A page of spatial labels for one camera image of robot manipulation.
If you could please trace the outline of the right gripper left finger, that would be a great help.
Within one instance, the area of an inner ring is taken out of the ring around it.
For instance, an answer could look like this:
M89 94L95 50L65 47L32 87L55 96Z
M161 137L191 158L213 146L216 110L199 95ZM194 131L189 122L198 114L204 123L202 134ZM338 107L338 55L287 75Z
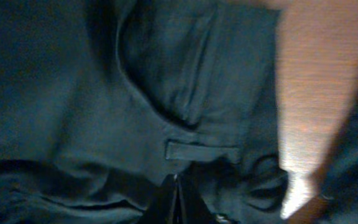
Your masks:
M155 198L138 221L138 224L174 224L177 201L177 176L166 176Z

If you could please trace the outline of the black trousers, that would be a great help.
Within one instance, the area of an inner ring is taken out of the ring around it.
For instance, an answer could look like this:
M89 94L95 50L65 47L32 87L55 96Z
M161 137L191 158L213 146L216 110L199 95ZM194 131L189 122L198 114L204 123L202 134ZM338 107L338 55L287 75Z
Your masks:
M216 223L281 223L279 19L226 1L0 1L0 223L138 223L170 174Z

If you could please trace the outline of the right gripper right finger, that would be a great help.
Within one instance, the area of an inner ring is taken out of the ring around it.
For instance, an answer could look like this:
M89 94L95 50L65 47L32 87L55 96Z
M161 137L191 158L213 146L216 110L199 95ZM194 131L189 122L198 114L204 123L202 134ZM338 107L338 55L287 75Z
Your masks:
M182 224L216 224L196 187L185 176L177 178L178 221Z

